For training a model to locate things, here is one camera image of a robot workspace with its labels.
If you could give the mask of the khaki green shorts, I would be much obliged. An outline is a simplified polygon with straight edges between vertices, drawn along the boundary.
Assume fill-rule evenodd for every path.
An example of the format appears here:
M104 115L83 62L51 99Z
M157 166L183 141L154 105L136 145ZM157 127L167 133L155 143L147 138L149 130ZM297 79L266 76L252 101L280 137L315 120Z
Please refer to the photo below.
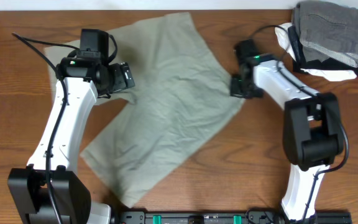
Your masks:
M128 63L133 88L112 95L127 105L82 158L126 206L215 136L244 100L229 94L230 74L178 12L111 29L110 51Z

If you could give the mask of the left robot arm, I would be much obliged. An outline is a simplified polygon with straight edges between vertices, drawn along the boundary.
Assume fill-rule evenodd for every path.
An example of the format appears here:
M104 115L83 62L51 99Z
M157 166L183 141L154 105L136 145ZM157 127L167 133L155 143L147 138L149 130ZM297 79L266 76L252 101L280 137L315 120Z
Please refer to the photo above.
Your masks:
M7 185L23 223L116 223L111 206L94 202L77 176L80 144L88 116L100 98L135 85L129 65L113 63L115 39L83 29L73 47L54 65L55 99L43 136L25 168L11 169Z

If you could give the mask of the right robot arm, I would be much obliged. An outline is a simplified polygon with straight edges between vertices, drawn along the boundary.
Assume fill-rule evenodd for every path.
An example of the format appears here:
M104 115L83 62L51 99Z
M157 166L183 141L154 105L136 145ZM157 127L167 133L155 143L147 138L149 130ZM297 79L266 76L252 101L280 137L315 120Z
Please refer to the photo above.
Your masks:
M262 215L261 223L351 223L348 212L317 212L314 204L325 174L340 169L349 157L349 140L333 93L320 93L289 72L271 54L261 54L254 41L234 46L239 73L230 94L261 98L267 93L283 110L283 149L290 176L281 213Z

